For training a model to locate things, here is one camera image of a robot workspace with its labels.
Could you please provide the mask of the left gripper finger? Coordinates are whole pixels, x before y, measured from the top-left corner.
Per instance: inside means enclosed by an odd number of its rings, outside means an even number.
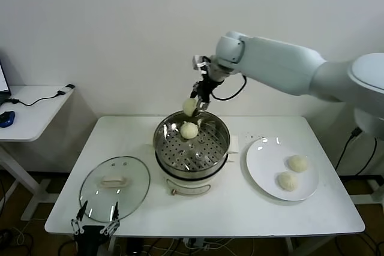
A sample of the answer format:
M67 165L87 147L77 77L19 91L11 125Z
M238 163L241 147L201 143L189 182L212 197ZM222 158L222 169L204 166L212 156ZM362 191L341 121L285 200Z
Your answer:
M82 225L82 219L85 215L87 205L88 205L88 202L85 201L84 204L81 205L76 217L71 220L71 226L72 226L74 235L80 235L85 232Z
M119 228L120 220L119 220L119 210L118 210L118 202L115 203L112 209L112 220L100 230L100 234L102 235L113 235L114 232Z

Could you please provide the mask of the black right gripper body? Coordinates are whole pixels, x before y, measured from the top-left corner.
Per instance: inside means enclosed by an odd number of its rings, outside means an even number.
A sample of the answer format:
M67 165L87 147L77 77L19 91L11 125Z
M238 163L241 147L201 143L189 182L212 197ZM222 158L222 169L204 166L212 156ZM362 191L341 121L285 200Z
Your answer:
M219 85L221 85L223 81L216 82L209 77L205 77L202 80L197 82L196 92L199 100L202 103L210 102L210 94L212 94L213 90L216 89Z

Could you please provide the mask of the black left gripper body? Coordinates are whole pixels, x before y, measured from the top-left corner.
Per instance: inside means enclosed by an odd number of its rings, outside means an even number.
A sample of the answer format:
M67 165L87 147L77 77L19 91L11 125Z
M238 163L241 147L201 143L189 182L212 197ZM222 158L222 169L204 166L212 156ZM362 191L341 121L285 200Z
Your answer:
M100 233L102 229L101 225L86 225L82 233L79 230L74 233L77 255L97 256L99 246L104 243L104 234Z

